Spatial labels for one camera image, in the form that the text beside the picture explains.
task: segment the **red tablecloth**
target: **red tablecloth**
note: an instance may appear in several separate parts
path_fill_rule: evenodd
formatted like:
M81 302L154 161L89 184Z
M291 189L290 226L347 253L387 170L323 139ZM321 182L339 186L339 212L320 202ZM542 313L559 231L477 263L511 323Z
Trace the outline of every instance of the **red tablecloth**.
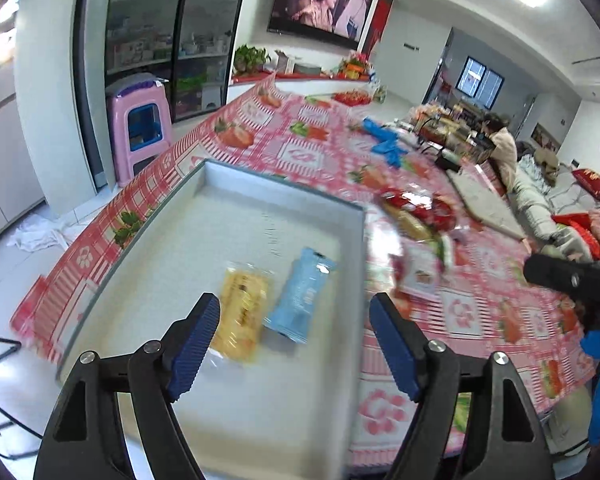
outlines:
M214 158L365 205L370 294L392 294L390 255L400 252L394 227L372 203L374 192L386 184L414 183L448 196L460 221L471 226L467 242L457 246L457 266L444 275L437 300L396 298L402 314L457 353L487 357L495 350L505 351L538 412L590 379L593 363L580 350L582 332L573 323L571 305L554 292L526 284L523 245L472 221L444 173L427 156L412 153L404 157L400 170L389 168L382 156L370 152L374 140L356 128L359 118L354 113L334 102L281 92L273 76L257 83L126 186L49 276L37 280L11 319L12 328L40 355L57 362L98 284L120 256L114 242L114 229L122 226L120 213L132 210L143 217L204 158ZM221 142L226 136L218 131L235 126L254 135L252 146L229 148ZM468 170L484 178L479 170ZM415 410L396 388L369 326L363 345L360 403L349 455L353 467L391 463ZM457 449L462 438L454 429L449 449Z

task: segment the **purple stool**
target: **purple stool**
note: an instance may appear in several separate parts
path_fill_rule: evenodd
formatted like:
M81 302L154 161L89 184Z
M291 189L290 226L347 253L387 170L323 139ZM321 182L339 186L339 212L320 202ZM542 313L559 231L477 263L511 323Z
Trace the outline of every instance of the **purple stool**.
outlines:
M109 99L116 177L126 186L173 143L163 84L155 79L123 88Z

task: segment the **metal bolt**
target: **metal bolt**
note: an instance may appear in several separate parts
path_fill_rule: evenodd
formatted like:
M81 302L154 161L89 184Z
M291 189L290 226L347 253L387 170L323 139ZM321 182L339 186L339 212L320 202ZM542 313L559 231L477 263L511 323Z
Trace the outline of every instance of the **metal bolt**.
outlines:
M93 360L96 358L95 352L88 351L80 356L80 362L83 365L88 365L89 363L93 363Z
M429 350L442 353L446 350L446 345L442 341L432 339L431 341L429 341Z
M147 354L155 354L157 351L160 350L160 348L160 341L153 340L144 343L142 350L144 350L144 352Z
M504 352L496 352L493 355L493 360L496 361L499 365L505 365L509 362L509 356Z

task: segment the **television screen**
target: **television screen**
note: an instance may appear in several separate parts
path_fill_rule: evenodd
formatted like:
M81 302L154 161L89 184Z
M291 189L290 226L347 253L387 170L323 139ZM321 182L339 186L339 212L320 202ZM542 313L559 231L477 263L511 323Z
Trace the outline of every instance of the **television screen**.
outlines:
M275 0L269 30L356 49L372 0Z

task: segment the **table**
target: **table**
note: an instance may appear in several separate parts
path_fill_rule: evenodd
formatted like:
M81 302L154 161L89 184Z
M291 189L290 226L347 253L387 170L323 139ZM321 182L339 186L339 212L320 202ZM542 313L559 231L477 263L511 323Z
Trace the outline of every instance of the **table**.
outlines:
M487 357L505 351L518 368L536 410L546 412L594 374L579 346L580 326L568 299L529 286L522 275L524 246L472 221L450 182L426 155L410 153L399 170L370 152L375 141L359 130L355 109L279 91L273 76L258 82L158 157L87 227L46 278L40 277L11 319L11 327L40 355L58 362L82 313L120 256L114 230L120 213L142 218L205 158L289 179L365 205L368 245L366 290L387 292L405 317L455 352ZM236 128L253 135L247 149L230 148L217 131ZM485 174L466 168L484 180ZM456 245L456 268L444 275L437 301L424 303L394 293L392 254L400 240L374 205L386 185L417 184L451 200L459 221L470 227ZM415 411L395 386L378 342L365 327L358 413L351 434L352 470L386 468L394 459ZM454 428L448 450L462 443Z

